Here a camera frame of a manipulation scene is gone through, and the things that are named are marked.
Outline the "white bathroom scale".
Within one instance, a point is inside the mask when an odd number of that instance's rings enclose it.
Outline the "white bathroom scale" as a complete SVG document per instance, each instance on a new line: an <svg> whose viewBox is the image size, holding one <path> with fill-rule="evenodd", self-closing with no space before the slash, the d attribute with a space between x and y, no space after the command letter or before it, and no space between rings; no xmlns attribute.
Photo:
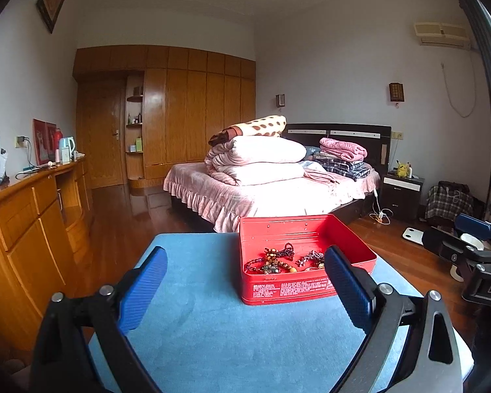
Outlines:
<svg viewBox="0 0 491 393"><path fill-rule="evenodd" d="M422 241L423 234L424 233L421 230L418 230L418 229L415 229L412 227L407 227L402 234L402 238L405 240L408 240L412 243L415 243L417 245L422 246L423 245L423 241Z"/></svg>

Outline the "dark bedside table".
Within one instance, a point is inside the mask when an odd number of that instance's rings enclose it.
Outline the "dark bedside table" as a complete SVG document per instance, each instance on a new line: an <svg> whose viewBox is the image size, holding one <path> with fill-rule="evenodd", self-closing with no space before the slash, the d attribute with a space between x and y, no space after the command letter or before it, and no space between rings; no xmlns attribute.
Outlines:
<svg viewBox="0 0 491 393"><path fill-rule="evenodd" d="M380 204L389 209L393 217L412 221L417 218L424 179L400 178L395 173L387 173L380 186Z"/></svg>

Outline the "blue table cloth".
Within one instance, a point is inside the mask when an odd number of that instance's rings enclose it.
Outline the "blue table cloth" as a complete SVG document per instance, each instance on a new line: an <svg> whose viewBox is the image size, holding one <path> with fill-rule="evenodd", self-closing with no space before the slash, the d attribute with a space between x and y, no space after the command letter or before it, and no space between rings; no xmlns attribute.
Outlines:
<svg viewBox="0 0 491 393"><path fill-rule="evenodd" d="M328 392L364 332L335 296L250 306L235 233L163 233L167 273L128 334L164 392Z"/></svg>

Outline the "red metal tin box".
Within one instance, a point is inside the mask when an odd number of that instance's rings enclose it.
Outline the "red metal tin box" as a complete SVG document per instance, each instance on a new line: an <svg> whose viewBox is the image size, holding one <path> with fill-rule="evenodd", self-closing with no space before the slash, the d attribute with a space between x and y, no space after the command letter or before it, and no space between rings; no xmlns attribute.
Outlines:
<svg viewBox="0 0 491 393"><path fill-rule="evenodd" d="M330 246L337 246L353 266L373 271L376 254L335 215L242 218L243 303L293 303L335 295L324 270Z"/></svg>

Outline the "wooden sideboard cabinet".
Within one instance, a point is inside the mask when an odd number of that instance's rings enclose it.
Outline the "wooden sideboard cabinet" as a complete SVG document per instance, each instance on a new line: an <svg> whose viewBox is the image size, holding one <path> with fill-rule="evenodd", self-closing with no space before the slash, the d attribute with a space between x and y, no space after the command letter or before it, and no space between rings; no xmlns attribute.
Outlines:
<svg viewBox="0 0 491 393"><path fill-rule="evenodd" d="M0 187L0 357L28 361L52 294L73 294L93 221L87 161Z"/></svg>

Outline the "bed with pink cover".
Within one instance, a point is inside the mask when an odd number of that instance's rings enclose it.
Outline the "bed with pink cover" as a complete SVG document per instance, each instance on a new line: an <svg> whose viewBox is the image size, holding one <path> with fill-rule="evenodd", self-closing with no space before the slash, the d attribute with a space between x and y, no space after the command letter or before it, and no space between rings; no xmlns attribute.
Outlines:
<svg viewBox="0 0 491 393"><path fill-rule="evenodd" d="M334 183L295 178L264 185L226 185L207 174L202 162L176 164L169 170L164 190L187 209L213 225L217 233L236 233L242 217L323 215L362 201L380 186L371 170L354 181L337 176Z"/></svg>

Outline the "folded pink clothes pile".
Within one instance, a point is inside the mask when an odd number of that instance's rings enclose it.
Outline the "folded pink clothes pile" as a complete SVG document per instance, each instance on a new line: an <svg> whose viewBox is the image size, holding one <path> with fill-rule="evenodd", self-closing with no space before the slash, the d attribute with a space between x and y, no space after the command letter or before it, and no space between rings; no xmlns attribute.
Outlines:
<svg viewBox="0 0 491 393"><path fill-rule="evenodd" d="M367 150L354 142L322 138L312 160L326 171L352 180L367 178L373 167L365 161Z"/></svg>

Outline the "white electric kettle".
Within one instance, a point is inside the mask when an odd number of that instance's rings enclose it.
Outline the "white electric kettle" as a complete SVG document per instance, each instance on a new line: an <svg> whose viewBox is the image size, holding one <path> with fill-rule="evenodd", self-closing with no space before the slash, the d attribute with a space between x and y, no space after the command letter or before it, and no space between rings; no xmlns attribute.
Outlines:
<svg viewBox="0 0 491 393"><path fill-rule="evenodd" d="M76 142L74 137L65 137L59 140L60 161L62 164L74 161Z"/></svg>

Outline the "folded pink quilts stack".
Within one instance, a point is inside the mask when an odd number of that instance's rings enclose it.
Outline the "folded pink quilts stack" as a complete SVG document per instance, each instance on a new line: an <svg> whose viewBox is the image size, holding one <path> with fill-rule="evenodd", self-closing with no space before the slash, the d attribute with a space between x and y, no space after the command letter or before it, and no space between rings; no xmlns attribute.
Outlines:
<svg viewBox="0 0 491 393"><path fill-rule="evenodd" d="M304 176L304 145L289 139L239 136L212 147L205 157L207 174L232 186L264 185Z"/></svg>

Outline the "red thermos bottle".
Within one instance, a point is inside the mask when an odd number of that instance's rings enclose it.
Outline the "red thermos bottle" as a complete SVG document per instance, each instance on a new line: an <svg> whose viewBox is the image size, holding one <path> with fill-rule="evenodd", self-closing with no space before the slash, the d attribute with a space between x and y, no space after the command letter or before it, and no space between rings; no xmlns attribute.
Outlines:
<svg viewBox="0 0 491 393"><path fill-rule="evenodd" d="M56 128L53 134L53 143L55 148L55 162L61 162L61 151L60 151L60 140L63 138L62 131L59 128Z"/></svg>

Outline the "wooden wardrobe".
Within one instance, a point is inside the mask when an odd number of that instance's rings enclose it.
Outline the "wooden wardrobe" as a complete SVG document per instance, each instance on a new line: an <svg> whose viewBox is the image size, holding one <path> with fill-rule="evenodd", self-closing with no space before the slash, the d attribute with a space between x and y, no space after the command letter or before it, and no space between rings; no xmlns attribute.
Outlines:
<svg viewBox="0 0 491 393"><path fill-rule="evenodd" d="M76 133L91 185L159 185L203 160L221 129L255 117L256 64L165 45L78 49Z"/></svg>

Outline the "small wall ornament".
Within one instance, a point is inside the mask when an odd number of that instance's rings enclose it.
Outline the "small wall ornament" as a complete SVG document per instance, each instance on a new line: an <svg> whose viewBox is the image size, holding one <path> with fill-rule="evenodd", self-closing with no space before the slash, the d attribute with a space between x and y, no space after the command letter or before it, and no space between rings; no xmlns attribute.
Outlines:
<svg viewBox="0 0 491 393"><path fill-rule="evenodd" d="M395 103L404 102L404 85L393 82L389 84L389 100Z"/></svg>

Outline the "wall air conditioner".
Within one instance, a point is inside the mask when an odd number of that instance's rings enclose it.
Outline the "wall air conditioner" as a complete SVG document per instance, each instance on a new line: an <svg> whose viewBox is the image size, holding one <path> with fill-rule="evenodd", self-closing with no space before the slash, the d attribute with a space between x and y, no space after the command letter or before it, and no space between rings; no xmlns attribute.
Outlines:
<svg viewBox="0 0 491 393"><path fill-rule="evenodd" d="M413 29L421 45L450 47L469 51L471 41L460 25L439 22L415 22Z"/></svg>

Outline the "red picture frame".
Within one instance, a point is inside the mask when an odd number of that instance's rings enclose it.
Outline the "red picture frame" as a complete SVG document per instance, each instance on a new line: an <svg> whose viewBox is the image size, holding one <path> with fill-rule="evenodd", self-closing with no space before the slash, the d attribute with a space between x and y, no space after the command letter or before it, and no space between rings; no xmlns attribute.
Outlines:
<svg viewBox="0 0 491 393"><path fill-rule="evenodd" d="M44 122L38 119L32 120L32 142L38 165L55 160L56 147L54 135L56 130L57 126L52 122Z"/></svg>

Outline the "wall intercom phone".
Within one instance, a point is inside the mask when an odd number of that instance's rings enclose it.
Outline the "wall intercom phone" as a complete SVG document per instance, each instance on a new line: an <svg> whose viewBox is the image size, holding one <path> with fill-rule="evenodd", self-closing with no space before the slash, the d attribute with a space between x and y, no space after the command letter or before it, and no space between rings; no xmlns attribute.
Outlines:
<svg viewBox="0 0 491 393"><path fill-rule="evenodd" d="M285 95L284 94L278 94L276 96L276 105L277 105L277 107L285 107Z"/></svg>

